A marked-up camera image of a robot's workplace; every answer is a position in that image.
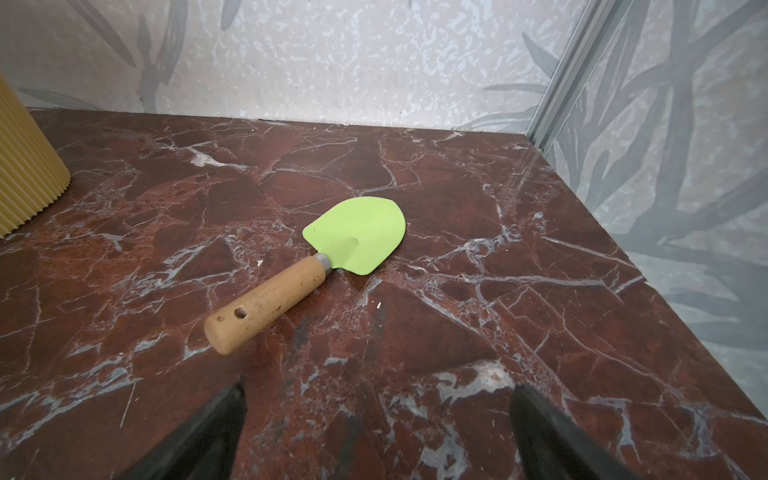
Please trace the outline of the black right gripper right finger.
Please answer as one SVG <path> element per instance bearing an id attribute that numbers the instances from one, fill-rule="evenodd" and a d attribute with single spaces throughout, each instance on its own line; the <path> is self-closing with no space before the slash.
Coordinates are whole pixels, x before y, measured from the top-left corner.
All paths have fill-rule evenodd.
<path id="1" fill-rule="evenodd" d="M 515 387 L 509 415 L 529 479 L 637 477 L 530 385 Z"/>

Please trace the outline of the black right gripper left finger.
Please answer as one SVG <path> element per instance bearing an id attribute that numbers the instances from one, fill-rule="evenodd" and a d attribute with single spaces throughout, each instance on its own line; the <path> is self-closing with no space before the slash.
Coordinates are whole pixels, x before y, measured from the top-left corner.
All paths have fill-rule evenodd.
<path id="1" fill-rule="evenodd" d="M 245 423 L 244 378 L 214 396 L 120 479 L 228 479 Z"/>

